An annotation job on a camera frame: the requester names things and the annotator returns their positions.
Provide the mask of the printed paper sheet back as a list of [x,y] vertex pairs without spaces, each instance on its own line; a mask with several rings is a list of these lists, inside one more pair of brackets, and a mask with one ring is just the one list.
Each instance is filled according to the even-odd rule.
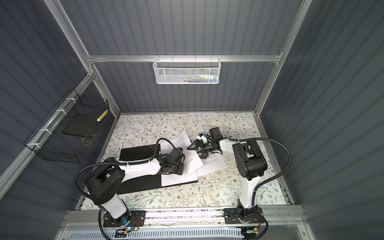
[[177,138],[175,138],[174,140],[171,140],[171,143],[176,148],[182,148],[183,153],[186,156],[184,160],[185,168],[184,168],[183,175],[189,176],[195,173],[199,168],[201,168],[204,165],[195,150],[187,149],[192,143],[185,130],[183,130]]

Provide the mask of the red folder black inside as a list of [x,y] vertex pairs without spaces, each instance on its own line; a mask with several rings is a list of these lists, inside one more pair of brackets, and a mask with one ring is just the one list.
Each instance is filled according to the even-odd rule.
[[[150,158],[154,152],[155,145],[147,145],[134,148],[126,148],[121,150],[120,161],[131,162],[134,160],[141,160]],[[140,191],[148,191],[165,188],[161,187],[161,175],[146,175],[121,183],[117,194],[129,194]]]

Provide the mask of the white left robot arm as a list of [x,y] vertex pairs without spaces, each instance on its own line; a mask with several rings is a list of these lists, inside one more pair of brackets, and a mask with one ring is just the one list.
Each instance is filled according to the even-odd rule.
[[128,219],[128,207],[119,194],[159,188],[161,174],[183,174],[184,159],[182,148],[174,148],[169,154],[156,154],[151,161],[141,164],[109,158],[105,160],[106,166],[96,167],[86,179],[90,199],[113,219]]

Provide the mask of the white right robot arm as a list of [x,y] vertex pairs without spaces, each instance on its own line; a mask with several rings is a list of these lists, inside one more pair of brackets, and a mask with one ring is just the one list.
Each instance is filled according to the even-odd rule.
[[268,169],[267,161],[257,143],[261,140],[263,138],[243,140],[224,138],[206,143],[202,140],[195,140],[187,147],[188,150],[196,151],[203,159],[207,158],[209,153],[216,151],[234,155],[238,172],[243,177],[242,191],[238,199],[237,212],[225,214],[225,216],[238,218],[242,223],[248,223],[255,216],[261,215],[258,205],[255,203],[256,187],[260,185],[261,178]]

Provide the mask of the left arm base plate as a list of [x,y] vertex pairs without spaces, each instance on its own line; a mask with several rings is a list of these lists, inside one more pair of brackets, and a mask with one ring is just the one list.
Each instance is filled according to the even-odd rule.
[[108,212],[102,214],[101,220],[104,228],[138,228],[144,225],[146,211],[130,211],[114,219]]

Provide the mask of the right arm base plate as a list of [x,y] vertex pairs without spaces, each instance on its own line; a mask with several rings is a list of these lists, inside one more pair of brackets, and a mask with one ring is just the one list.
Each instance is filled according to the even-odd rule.
[[226,224],[256,224],[265,223],[262,218],[262,209],[258,208],[258,212],[254,209],[225,208],[222,215]]

